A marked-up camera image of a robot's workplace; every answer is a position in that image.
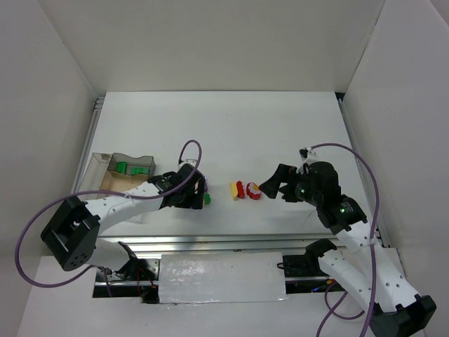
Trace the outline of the small green lego brick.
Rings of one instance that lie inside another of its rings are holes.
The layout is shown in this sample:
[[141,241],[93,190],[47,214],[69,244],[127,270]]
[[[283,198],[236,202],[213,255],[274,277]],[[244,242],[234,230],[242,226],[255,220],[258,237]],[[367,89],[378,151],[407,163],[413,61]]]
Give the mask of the small green lego brick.
[[211,198],[210,195],[208,193],[205,193],[203,195],[203,202],[205,205],[209,205],[211,203]]

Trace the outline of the green two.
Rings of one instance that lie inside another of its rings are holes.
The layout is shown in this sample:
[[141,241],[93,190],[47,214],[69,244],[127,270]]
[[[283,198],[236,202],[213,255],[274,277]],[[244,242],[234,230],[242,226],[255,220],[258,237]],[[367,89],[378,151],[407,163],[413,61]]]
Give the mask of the green two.
[[134,175],[141,175],[141,174],[148,175],[149,174],[149,167],[144,167],[144,166],[133,167],[131,169],[131,171],[130,171],[130,174],[132,176],[134,176]]

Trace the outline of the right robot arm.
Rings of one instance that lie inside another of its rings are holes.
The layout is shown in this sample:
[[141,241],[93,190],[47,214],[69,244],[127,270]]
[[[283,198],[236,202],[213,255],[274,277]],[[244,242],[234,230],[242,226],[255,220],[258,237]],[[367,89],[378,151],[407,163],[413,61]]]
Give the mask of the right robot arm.
[[270,199],[281,194],[286,202],[302,201],[315,207],[324,227],[357,264],[346,261],[329,239],[308,245],[301,258],[308,269],[327,274],[356,300],[375,336],[411,336],[429,323],[436,311],[434,300],[419,294],[377,238],[371,237],[367,216],[354,199],[342,193],[332,164],[315,161],[300,168],[279,164],[260,190]]

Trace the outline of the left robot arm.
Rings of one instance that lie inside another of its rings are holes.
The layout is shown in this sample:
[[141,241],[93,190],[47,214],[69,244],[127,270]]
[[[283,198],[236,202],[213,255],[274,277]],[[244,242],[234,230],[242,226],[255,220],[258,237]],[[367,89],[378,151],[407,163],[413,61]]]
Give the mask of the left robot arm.
[[206,179],[184,162],[178,171],[149,178],[126,192],[82,201],[64,200],[41,232],[42,242],[66,271],[85,264],[105,267],[121,274],[144,264],[124,242],[109,242],[99,236],[105,230],[168,207],[200,210]]

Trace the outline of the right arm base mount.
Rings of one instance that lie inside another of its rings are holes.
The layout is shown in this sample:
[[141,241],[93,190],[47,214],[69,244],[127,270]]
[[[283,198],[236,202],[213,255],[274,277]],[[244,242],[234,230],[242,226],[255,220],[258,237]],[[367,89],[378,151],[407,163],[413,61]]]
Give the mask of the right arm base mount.
[[320,293],[334,284],[335,280],[320,269],[319,258],[336,249],[329,239],[320,239],[306,246],[302,255],[284,255],[276,266],[286,278],[286,293]]

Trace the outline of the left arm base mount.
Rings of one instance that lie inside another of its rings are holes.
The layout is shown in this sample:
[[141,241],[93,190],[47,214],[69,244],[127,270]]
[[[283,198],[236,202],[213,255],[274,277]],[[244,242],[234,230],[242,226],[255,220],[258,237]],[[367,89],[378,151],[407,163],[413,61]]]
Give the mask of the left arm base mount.
[[132,258],[119,271],[99,267],[95,274],[94,298],[136,298],[141,303],[159,303],[160,258]]

